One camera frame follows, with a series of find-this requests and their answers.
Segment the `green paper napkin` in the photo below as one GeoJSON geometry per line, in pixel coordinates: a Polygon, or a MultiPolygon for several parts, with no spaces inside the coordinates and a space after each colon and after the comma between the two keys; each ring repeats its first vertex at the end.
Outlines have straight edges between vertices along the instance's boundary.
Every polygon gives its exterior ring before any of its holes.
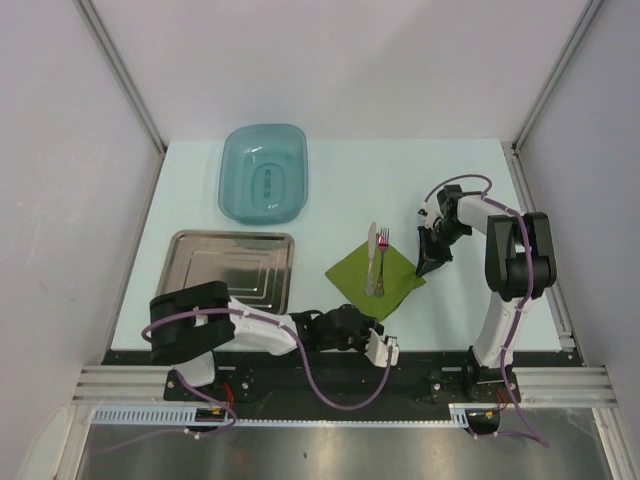
{"type": "Polygon", "coordinates": [[[413,290],[425,284],[415,275],[416,267],[390,246],[384,261],[384,295],[367,296],[368,244],[364,242],[329,268],[325,275],[348,302],[363,314],[384,321],[413,290]]]}

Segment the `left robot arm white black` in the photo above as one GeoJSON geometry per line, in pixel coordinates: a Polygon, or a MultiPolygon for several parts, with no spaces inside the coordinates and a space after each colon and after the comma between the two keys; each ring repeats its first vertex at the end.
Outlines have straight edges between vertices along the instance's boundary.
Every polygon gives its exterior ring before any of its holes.
{"type": "Polygon", "coordinates": [[[355,351],[386,372],[399,357],[397,340],[353,305],[325,313],[268,313],[231,296],[222,281],[159,295],[150,301],[149,315],[141,336],[151,346],[152,363],[173,367],[187,389],[202,400],[220,390],[214,350],[227,344],[276,357],[297,351],[306,375],[311,374],[310,352],[355,351]]]}

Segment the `silver table knife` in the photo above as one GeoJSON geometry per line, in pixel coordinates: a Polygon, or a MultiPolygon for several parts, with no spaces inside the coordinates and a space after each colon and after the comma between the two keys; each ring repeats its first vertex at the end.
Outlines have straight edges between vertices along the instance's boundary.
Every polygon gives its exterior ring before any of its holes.
{"type": "Polygon", "coordinates": [[[367,276],[366,283],[364,287],[364,293],[367,296],[373,296],[375,285],[374,285],[374,260],[375,260],[375,252],[377,248],[377,224],[372,222],[369,231],[368,231],[368,263],[367,263],[367,276]]]}

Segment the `silver fork pink tines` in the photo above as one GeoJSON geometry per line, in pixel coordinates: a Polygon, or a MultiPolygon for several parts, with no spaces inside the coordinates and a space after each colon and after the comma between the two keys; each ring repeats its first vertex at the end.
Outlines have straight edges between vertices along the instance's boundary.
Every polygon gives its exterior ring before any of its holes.
{"type": "Polygon", "coordinates": [[[380,229],[378,235],[378,249],[380,252],[380,265],[376,285],[374,288],[374,295],[376,297],[382,297],[385,293],[384,290],[384,270],[385,270],[385,257],[389,248],[389,236],[390,230],[388,227],[380,229]]]}

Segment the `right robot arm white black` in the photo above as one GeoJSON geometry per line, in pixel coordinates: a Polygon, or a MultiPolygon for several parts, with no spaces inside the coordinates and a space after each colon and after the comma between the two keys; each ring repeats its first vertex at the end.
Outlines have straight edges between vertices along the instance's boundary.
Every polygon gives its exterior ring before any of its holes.
{"type": "Polygon", "coordinates": [[[513,347],[529,305],[557,278],[549,218],[521,213],[484,191],[465,191],[454,179],[434,187],[433,209],[424,200],[418,214],[419,257],[423,277],[453,261],[451,246],[477,231],[485,236],[484,276],[491,298],[484,324],[453,377],[454,397],[488,402],[517,389],[513,347]]]}

